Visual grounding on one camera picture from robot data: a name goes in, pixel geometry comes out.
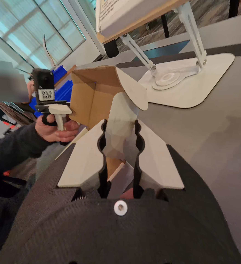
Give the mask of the blue storage bin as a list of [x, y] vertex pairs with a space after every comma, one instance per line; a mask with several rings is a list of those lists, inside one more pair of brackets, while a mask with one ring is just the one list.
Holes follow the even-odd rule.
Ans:
[[55, 68], [53, 68], [52, 70], [52, 73], [54, 75], [55, 78], [62, 78], [63, 76], [65, 76], [67, 74], [67, 70], [64, 68], [63, 65], [59, 65]]

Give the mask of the white cardboard box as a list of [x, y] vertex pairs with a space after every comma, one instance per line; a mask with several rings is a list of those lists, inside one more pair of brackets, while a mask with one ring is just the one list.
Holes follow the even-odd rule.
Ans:
[[103, 153], [108, 158], [125, 160], [126, 141], [138, 113], [148, 109], [146, 88], [114, 66], [76, 70], [72, 81], [70, 118], [89, 130], [106, 119]]

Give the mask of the person's left forearm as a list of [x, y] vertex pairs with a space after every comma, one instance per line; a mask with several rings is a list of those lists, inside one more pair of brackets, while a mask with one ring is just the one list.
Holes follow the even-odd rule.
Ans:
[[28, 158], [38, 158], [52, 144], [36, 132], [35, 123], [22, 126], [0, 138], [0, 166], [9, 170]]

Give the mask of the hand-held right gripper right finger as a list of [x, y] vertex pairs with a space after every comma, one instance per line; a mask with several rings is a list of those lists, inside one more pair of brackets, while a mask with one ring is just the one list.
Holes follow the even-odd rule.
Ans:
[[135, 121], [138, 154], [134, 165], [133, 197], [141, 197], [146, 189], [157, 196], [162, 189], [185, 188], [167, 144], [141, 120]]

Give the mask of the person's right hand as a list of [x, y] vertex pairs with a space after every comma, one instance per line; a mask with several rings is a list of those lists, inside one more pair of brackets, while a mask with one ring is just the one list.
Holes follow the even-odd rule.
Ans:
[[126, 192], [124, 192], [120, 197], [120, 199], [134, 199], [133, 188], [130, 188]]

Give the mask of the clear acrylic strut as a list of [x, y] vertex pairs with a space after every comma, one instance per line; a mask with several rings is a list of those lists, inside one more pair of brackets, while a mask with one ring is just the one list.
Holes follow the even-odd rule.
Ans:
[[174, 11], [177, 12], [181, 23], [184, 24], [184, 27], [190, 36], [195, 55], [197, 57], [196, 64], [199, 68], [204, 68], [207, 62], [207, 53], [204, 49], [190, 2], [186, 2], [185, 4], [178, 6]]
[[145, 55], [142, 49], [137, 45], [137, 43], [132, 39], [129, 34], [124, 34], [120, 36], [123, 44], [129, 47], [130, 50], [139, 58], [139, 60], [147, 67], [147, 69], [153, 73], [156, 71], [156, 65]]

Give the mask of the brown slatted chair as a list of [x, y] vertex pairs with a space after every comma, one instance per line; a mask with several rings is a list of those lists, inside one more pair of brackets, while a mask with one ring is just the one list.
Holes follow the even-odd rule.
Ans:
[[0, 102], [0, 110], [4, 112], [5, 115], [16, 121], [21, 126], [30, 125], [36, 121], [36, 117], [32, 112], [32, 108], [27, 105], [31, 111], [24, 111], [20, 108], [22, 104], [18, 103], [8, 103], [8, 102]]

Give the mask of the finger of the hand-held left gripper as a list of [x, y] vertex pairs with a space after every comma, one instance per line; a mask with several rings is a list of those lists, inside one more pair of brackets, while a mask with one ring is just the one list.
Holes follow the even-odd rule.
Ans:
[[49, 104], [48, 110], [50, 114], [72, 114], [72, 110], [67, 104]]

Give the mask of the clear acrylic bracket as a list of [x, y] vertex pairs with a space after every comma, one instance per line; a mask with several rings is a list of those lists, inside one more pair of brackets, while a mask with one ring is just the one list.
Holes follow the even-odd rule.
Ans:
[[156, 69], [152, 72], [154, 80], [152, 81], [152, 88], [157, 91], [170, 89], [185, 78], [197, 75], [202, 70], [199, 61], [195, 64], [189, 62], [178, 62], [174, 66], [167, 63], [160, 63], [156, 65]]

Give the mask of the printed paper sheet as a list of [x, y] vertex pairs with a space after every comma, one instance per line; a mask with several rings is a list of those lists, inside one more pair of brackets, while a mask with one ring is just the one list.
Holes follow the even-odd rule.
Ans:
[[106, 28], [110, 17], [116, 12], [119, 0], [96, 0], [95, 19], [96, 32], [101, 33], [101, 28]]

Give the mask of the long wooden slat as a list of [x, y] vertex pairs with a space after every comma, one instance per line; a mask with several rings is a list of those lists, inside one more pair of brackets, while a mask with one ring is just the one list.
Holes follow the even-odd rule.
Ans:
[[74, 70], [76, 70], [76, 68], [77, 68], [77, 66], [76, 66], [76, 64], [74, 65], [74, 66], [72, 66], [69, 70], [68, 70], [68, 72], [60, 79], [60, 80], [58, 80], [56, 83], [55, 83], [55, 85], [54, 85], [54, 87], [55, 87], [55, 89], [59, 89], [60, 87], [62, 87], [67, 81], [69, 81], [69, 80], [72, 80], [72, 78], [71, 78], [71, 73], [74, 71]]

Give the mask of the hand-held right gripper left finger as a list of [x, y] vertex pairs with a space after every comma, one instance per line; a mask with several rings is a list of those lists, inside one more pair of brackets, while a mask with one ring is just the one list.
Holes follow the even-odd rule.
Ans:
[[58, 181], [59, 188], [78, 187], [83, 192], [95, 188], [100, 197], [108, 196], [108, 170], [103, 153], [106, 146], [106, 125], [107, 120], [101, 120], [76, 141]]

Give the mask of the person's left hand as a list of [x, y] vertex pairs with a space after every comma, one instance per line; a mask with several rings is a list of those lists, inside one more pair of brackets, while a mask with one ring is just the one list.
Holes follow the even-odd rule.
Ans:
[[47, 126], [42, 122], [43, 116], [37, 118], [35, 123], [36, 133], [47, 142], [71, 142], [78, 134], [80, 125], [72, 120], [64, 123], [63, 130], [58, 130], [57, 126]]

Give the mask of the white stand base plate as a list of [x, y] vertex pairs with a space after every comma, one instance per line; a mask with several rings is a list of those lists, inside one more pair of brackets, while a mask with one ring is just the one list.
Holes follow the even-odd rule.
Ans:
[[[192, 108], [201, 104], [225, 74], [235, 56], [231, 53], [222, 53], [207, 56], [204, 68], [197, 74], [185, 78], [176, 86], [157, 91], [152, 88], [154, 77], [147, 71], [139, 80], [147, 90], [148, 101], [150, 103], [161, 104], [176, 108]], [[195, 64], [196, 58], [163, 62], [174, 66], [178, 62], [189, 62]]]

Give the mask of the black post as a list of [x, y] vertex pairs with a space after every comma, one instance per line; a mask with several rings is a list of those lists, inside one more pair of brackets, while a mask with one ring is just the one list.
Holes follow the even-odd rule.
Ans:
[[120, 52], [118, 50], [116, 39], [113, 39], [112, 41], [104, 43], [103, 45], [105, 48], [105, 52], [109, 58], [114, 58], [119, 55]]

